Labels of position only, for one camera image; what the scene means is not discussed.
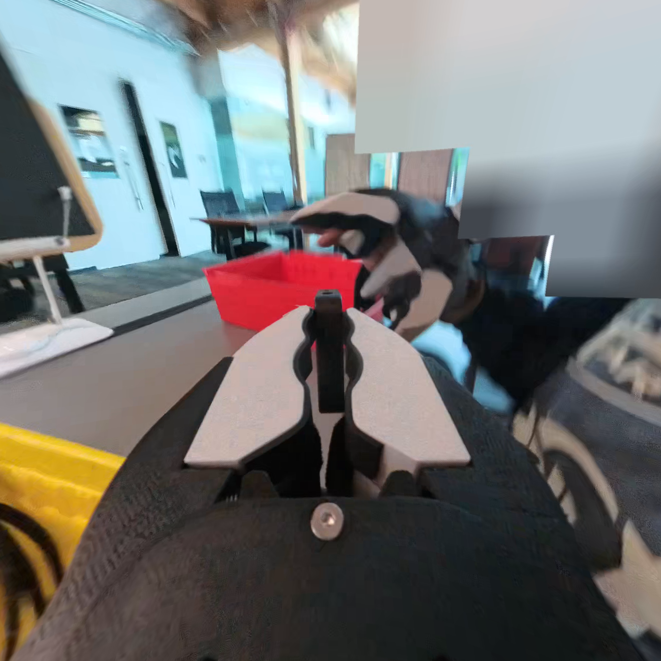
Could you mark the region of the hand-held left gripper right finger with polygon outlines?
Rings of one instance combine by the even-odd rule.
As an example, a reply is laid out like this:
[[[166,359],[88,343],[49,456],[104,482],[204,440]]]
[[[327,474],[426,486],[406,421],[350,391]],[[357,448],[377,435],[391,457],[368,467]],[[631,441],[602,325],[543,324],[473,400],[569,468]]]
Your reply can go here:
[[[346,447],[357,480],[382,488],[404,471],[463,468],[471,456],[423,357],[356,309],[345,312]]]

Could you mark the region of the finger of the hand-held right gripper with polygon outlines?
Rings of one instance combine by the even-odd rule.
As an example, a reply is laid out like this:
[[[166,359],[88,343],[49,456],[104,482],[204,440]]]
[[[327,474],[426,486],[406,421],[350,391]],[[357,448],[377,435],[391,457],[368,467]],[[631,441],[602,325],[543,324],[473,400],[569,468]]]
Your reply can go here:
[[[364,311],[369,318],[382,322],[399,323],[408,316],[422,286],[422,270],[409,248],[401,241],[382,249],[362,284],[359,294],[363,300],[374,302]]]
[[[319,237],[331,234],[333,246],[350,259],[365,259],[391,241],[400,209],[389,195],[344,192],[296,211],[290,223]]]

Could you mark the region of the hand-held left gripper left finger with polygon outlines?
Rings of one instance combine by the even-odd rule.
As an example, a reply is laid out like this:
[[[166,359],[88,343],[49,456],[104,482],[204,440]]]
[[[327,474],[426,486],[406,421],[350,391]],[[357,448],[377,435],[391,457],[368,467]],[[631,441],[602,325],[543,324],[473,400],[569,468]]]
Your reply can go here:
[[[194,468],[243,469],[311,416],[308,325],[300,306],[254,335],[229,367],[185,456]]]

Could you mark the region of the red plastic bin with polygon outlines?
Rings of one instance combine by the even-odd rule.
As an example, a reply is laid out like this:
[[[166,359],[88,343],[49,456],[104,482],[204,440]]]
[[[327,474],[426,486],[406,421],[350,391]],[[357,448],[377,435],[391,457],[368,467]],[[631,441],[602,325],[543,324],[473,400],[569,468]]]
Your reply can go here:
[[[354,306],[358,260],[324,252],[260,252],[203,269],[225,323],[262,331],[321,290],[337,290],[343,310]]]

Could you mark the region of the yellow plastic bin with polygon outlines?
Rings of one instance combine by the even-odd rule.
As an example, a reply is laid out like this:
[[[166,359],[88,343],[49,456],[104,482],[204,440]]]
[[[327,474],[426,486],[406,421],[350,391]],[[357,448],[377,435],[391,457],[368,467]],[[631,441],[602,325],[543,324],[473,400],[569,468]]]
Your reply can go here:
[[[122,456],[1,424],[1,659],[54,597]]]

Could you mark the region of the person's right forearm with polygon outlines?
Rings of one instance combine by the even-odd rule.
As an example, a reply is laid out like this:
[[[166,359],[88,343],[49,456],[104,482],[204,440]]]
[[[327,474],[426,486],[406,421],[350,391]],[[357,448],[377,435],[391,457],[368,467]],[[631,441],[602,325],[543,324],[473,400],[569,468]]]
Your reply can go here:
[[[478,309],[456,327],[471,357],[507,393],[513,412],[527,406],[574,349],[573,314],[563,304],[545,307],[530,293],[487,286]]]

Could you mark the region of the person's right hand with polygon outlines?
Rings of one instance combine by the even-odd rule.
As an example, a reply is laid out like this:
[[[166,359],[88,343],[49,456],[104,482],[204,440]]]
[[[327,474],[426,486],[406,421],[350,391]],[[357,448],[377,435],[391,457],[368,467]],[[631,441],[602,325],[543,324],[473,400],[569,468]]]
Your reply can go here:
[[[463,301],[451,314],[451,323],[456,326],[470,318],[483,302],[486,289],[484,280],[471,280],[467,285]]]

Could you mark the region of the brown wooden panel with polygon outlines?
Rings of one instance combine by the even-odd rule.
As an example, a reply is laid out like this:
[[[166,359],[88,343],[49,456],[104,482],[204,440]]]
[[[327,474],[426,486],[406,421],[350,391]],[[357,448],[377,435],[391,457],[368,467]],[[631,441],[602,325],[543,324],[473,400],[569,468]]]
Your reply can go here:
[[[325,196],[369,187],[371,155],[358,154],[354,134],[329,134],[325,151]]]
[[[453,149],[399,153],[397,190],[445,204]]]

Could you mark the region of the long wooden table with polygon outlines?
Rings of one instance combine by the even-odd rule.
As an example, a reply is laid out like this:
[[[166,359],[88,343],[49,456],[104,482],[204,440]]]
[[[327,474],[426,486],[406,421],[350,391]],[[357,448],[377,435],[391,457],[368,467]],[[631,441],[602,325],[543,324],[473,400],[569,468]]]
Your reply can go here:
[[[305,247],[303,231],[291,224],[293,210],[278,211],[276,213],[248,213],[217,218],[190,218],[191,221],[203,223],[214,228],[220,237],[221,246],[227,262],[237,258],[235,245],[231,238],[231,229],[242,228],[256,235],[261,229],[280,232],[289,241],[290,250],[302,250]]]

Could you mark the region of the wooden column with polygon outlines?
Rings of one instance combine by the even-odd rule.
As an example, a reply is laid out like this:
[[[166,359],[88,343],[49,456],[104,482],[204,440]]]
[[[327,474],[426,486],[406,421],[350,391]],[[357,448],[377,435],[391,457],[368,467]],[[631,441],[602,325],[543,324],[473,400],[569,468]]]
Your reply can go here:
[[[300,31],[293,16],[283,4],[275,6],[274,30],[280,46],[280,59],[285,78],[293,197],[296,202],[306,204],[308,201],[305,162],[306,131],[300,103],[302,43]]]

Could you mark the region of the dark phone sign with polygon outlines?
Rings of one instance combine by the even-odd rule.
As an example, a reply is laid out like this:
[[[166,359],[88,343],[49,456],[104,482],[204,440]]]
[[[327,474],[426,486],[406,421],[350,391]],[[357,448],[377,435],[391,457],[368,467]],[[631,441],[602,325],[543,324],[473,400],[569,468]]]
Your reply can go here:
[[[188,173],[178,131],[175,125],[160,121],[161,132],[164,139],[167,162],[170,175],[177,179],[187,179]]]

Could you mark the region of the wooden desk black legs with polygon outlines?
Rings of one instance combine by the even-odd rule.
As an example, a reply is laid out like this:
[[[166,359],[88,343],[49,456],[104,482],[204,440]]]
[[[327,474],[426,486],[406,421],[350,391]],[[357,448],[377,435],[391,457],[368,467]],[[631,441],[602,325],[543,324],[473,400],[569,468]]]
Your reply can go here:
[[[62,254],[43,258],[46,274],[53,274],[72,314],[85,311],[77,288],[70,277],[68,263]],[[34,311],[35,289],[30,281],[37,277],[31,260],[1,263],[1,322],[9,323]]]

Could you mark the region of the door window with phone sign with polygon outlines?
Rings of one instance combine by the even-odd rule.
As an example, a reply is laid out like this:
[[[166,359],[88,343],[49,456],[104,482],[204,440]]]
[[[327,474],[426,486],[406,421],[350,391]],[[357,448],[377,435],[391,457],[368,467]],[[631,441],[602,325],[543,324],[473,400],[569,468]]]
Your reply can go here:
[[[116,161],[101,115],[74,106],[60,105],[59,108],[82,176],[118,179]]]

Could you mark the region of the black door post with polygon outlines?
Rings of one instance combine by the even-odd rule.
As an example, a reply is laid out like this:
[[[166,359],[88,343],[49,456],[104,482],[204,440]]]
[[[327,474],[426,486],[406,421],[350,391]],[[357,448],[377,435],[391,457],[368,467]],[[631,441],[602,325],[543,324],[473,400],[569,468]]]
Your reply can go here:
[[[180,250],[177,243],[175,228],[172,223],[169,206],[166,202],[161,177],[155,160],[155,154],[145,125],[144,114],[137,97],[136,88],[133,83],[124,78],[120,79],[120,88],[134,127],[134,133],[136,135],[139,152],[144,165],[152,205],[165,244],[163,255],[167,257],[179,257]]]

